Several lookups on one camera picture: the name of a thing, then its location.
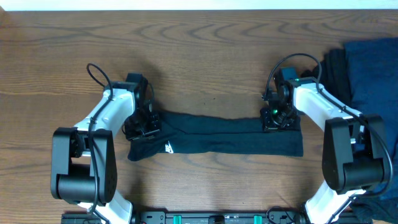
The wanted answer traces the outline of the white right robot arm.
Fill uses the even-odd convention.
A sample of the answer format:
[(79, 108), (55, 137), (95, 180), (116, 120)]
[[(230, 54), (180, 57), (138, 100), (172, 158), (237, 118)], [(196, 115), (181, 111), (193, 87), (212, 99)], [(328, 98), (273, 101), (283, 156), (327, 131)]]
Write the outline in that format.
[(328, 93), (316, 78), (299, 78), (292, 67), (274, 68), (261, 110), (265, 132), (291, 131), (300, 114), (323, 131), (324, 181), (301, 212), (286, 213), (287, 223), (334, 223), (352, 202), (385, 193), (393, 178), (392, 159), (379, 115), (364, 115)]

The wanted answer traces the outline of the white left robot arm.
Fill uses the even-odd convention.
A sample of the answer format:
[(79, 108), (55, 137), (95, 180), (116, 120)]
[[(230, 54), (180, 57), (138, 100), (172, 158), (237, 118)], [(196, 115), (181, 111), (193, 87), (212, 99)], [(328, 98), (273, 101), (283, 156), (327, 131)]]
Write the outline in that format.
[(62, 223), (138, 222), (133, 204), (116, 189), (114, 138), (119, 131), (129, 141), (159, 133), (159, 116), (146, 99), (147, 87), (140, 73), (129, 73), (123, 82), (109, 81), (87, 117), (53, 133), (51, 194), (87, 210), (86, 214), (64, 213)]

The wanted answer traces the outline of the dark teal t-shirt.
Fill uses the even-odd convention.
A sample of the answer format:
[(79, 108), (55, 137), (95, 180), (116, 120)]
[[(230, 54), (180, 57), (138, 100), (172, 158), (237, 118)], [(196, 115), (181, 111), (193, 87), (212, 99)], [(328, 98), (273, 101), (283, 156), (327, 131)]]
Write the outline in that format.
[(223, 119), (161, 111), (161, 129), (150, 139), (133, 140), (127, 158), (139, 161), (158, 153), (259, 154), (303, 156), (300, 122), (285, 130), (263, 126), (261, 118)]

